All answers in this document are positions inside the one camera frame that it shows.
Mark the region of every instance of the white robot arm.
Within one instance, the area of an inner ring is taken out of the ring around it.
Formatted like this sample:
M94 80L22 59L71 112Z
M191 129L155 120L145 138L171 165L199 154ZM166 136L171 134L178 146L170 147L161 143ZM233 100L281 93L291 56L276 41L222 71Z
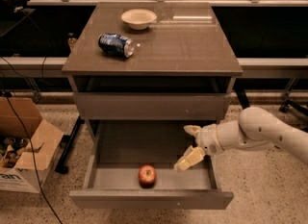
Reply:
M197 147L188 148L174 165L178 171L201 162L206 154L214 156L227 149L269 149L274 145L308 165L308 134L261 108L246 108L240 113L239 120L203 128L189 125L184 129L195 137Z

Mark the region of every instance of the cabinet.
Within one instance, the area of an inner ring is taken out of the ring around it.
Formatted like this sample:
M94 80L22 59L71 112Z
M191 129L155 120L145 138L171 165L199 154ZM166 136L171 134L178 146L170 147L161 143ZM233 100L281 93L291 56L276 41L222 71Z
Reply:
M157 20L142 31L121 21L131 9ZM106 55L102 33L130 37L129 59ZM84 188L71 192L82 208L225 209L232 192L219 189L208 158L183 173L173 165L193 143L184 124L220 121L242 69L208 4L113 2L97 4L63 73L94 141ZM142 188L138 170L157 169Z

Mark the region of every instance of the apple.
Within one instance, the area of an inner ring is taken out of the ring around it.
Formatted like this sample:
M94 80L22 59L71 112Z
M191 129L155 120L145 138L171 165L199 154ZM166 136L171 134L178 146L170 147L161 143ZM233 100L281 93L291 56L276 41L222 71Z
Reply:
M138 177L142 186L152 186L156 180L156 170L151 165L144 165L139 169Z

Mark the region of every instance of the floor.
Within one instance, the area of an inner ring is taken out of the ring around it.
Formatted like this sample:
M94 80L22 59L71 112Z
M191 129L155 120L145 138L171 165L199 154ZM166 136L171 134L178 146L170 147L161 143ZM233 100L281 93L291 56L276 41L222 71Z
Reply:
M251 105L264 108L297 128L308 126L308 118L290 108L279 112L277 93L248 93ZM304 102L307 95L296 95ZM70 95L43 95L41 115L69 134L78 116ZM238 117L242 107L233 95L225 120ZM46 197L63 223L308 223L308 167L288 153L229 150L217 156L218 182L234 199L224 211L197 210L80 210L69 197L81 189L92 141L82 125L68 160L65 175L51 171L43 186ZM0 191L0 223L59 223L41 194Z

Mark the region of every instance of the bowl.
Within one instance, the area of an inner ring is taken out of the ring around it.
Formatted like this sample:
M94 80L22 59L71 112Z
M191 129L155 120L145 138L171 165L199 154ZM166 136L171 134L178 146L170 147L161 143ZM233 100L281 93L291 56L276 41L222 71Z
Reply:
M148 24L156 20L157 16L149 10L134 9L122 14L122 21L135 30L143 30L148 27Z

